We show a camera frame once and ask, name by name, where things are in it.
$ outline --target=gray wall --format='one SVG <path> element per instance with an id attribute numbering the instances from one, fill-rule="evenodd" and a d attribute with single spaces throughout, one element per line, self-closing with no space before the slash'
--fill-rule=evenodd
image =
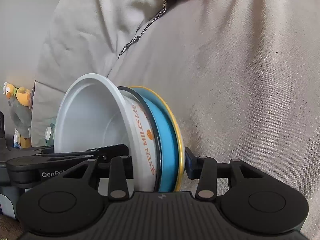
<path id="1" fill-rule="evenodd" d="M 0 0 L 0 111 L 5 132 L 12 138 L 4 82 L 32 89 L 46 32 L 59 0 Z"/>

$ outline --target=beige fabric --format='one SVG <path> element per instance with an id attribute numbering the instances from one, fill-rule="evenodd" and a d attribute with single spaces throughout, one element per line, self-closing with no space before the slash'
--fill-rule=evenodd
<path id="1" fill-rule="evenodd" d="M 100 54 L 79 67 L 67 47 L 48 48 L 38 81 L 65 91 L 78 75 L 111 70 L 116 85 L 155 90 L 194 153 L 218 162 L 240 158 L 301 191 L 310 206 L 302 232 L 320 239 L 320 0 L 171 3 L 115 65 L 95 66 L 105 62 L 99 46 L 107 42 L 79 40 L 91 56 L 95 49 Z M 44 101 L 37 102 L 40 111 Z M 33 120 L 33 137 L 49 115 Z M 195 191 L 196 185 L 185 177 L 182 189 Z"/>

